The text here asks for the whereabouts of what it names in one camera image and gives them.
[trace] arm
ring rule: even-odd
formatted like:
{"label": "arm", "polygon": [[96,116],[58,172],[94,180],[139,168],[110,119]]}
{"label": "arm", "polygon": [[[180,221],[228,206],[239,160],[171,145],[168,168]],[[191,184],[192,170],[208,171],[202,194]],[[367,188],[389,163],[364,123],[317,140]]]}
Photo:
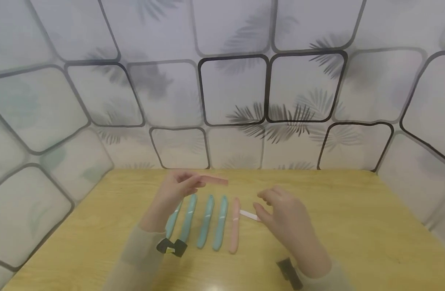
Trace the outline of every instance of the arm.
{"label": "arm", "polygon": [[169,216],[185,196],[204,186],[194,172],[171,171],[166,175],[148,210],[133,228],[103,291],[150,290],[164,257],[156,246],[165,238]]}
{"label": "arm", "polygon": [[103,291],[149,290],[164,257],[156,246],[164,238],[165,232],[145,232],[134,227]]}
{"label": "arm", "polygon": [[253,203],[256,214],[295,258],[305,290],[353,290],[315,234],[308,211],[299,199],[279,186],[263,190],[258,196],[273,207],[273,213]]}

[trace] hand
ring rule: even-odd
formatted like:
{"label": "hand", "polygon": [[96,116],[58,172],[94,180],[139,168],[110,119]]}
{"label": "hand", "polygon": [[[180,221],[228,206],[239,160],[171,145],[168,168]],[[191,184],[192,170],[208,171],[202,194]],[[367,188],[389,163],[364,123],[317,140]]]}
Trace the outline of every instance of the hand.
{"label": "hand", "polygon": [[169,216],[186,196],[198,191],[206,184],[200,182],[200,175],[194,171],[169,171],[156,192],[139,226],[146,232],[164,232]]}
{"label": "hand", "polygon": [[315,234],[305,205],[279,186],[261,191],[258,197],[273,207],[273,214],[254,202],[256,214],[293,255],[302,273],[310,278],[327,275],[332,262]]}

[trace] left hand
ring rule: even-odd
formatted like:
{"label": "left hand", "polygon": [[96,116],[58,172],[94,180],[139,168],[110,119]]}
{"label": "left hand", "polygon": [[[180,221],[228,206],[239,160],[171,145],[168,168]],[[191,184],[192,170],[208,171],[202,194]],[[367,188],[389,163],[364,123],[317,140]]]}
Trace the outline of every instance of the left hand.
{"label": "left hand", "polygon": [[200,175],[189,170],[169,171],[156,192],[139,226],[146,232],[164,232],[165,224],[179,203],[186,196],[198,191],[206,184],[200,182]]}

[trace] wallpaper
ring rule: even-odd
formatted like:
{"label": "wallpaper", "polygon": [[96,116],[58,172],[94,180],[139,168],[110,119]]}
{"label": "wallpaper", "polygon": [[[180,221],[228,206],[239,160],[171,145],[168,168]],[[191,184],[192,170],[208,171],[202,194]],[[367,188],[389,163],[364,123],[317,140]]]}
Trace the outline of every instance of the wallpaper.
{"label": "wallpaper", "polygon": [[0,0],[0,288],[113,168],[372,171],[445,245],[445,0]]}

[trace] right hand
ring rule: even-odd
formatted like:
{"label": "right hand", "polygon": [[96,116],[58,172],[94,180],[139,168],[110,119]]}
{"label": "right hand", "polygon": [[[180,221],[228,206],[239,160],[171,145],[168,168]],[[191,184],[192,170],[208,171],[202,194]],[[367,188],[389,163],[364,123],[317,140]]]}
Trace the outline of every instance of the right hand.
{"label": "right hand", "polygon": [[327,275],[332,262],[315,234],[305,205],[279,186],[261,191],[258,197],[273,207],[273,213],[254,202],[256,215],[293,255],[302,273],[309,278]]}

